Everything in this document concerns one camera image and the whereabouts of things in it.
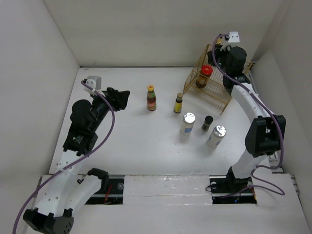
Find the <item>tall sauce bottle yellow cap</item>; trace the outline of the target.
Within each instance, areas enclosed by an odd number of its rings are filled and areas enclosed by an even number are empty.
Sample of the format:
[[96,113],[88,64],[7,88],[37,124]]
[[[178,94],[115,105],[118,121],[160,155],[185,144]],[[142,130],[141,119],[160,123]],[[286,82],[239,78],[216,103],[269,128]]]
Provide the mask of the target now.
[[147,86],[147,109],[149,111],[156,110],[156,94],[153,85]]

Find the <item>red lid sauce jar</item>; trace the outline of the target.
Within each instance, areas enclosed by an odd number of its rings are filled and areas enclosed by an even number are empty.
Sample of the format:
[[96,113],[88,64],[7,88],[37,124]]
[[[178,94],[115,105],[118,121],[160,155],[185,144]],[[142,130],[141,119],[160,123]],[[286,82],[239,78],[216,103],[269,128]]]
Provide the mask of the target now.
[[195,81],[197,88],[204,88],[207,85],[209,78],[213,73],[213,68],[210,65],[203,65],[200,69],[199,76]]

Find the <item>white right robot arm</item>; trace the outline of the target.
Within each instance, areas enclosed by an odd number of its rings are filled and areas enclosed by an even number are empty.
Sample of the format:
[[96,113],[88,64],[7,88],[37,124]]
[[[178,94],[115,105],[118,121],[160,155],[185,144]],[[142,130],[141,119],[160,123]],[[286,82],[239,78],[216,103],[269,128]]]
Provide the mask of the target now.
[[240,104],[251,123],[244,153],[219,185],[225,189],[226,196],[233,196],[254,187],[254,172],[262,167],[261,162],[267,156],[280,151],[279,163],[283,162],[286,119],[269,110],[255,93],[243,72],[247,57],[244,49],[214,44],[207,56],[208,63],[223,75],[226,91]]

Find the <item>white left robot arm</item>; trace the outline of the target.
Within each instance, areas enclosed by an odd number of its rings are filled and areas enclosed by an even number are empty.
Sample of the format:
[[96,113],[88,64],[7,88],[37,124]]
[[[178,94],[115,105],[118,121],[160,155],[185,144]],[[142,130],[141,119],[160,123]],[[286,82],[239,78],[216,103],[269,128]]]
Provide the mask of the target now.
[[126,108],[130,91],[93,89],[90,95],[92,102],[81,99],[73,104],[71,125],[56,172],[45,181],[48,188],[42,200],[23,215],[27,225],[39,233],[70,233],[82,206],[96,192],[101,194],[108,189],[108,172],[92,168],[81,183],[77,182],[78,173],[85,160],[103,145],[95,145],[96,131],[103,119],[108,112]]

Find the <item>small yellow label bottle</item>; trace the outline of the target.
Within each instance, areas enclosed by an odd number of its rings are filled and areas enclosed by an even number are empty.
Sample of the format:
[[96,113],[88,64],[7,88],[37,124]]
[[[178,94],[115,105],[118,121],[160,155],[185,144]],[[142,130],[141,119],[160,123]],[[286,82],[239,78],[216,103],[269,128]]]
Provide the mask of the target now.
[[174,112],[180,113],[182,110],[183,94],[178,93],[175,99]]

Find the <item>white shaker silver lid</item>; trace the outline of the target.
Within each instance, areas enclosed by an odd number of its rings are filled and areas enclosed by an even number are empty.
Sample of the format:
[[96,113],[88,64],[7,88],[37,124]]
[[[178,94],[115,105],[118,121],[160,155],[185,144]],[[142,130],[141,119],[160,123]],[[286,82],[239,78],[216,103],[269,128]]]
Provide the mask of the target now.
[[195,115],[191,112],[187,112],[183,115],[182,125],[180,127],[180,133],[184,136],[189,136],[195,123]]
[[224,126],[222,125],[215,126],[206,142],[207,145],[211,148],[216,148],[220,144],[220,142],[223,140],[226,133],[227,133],[227,130]]

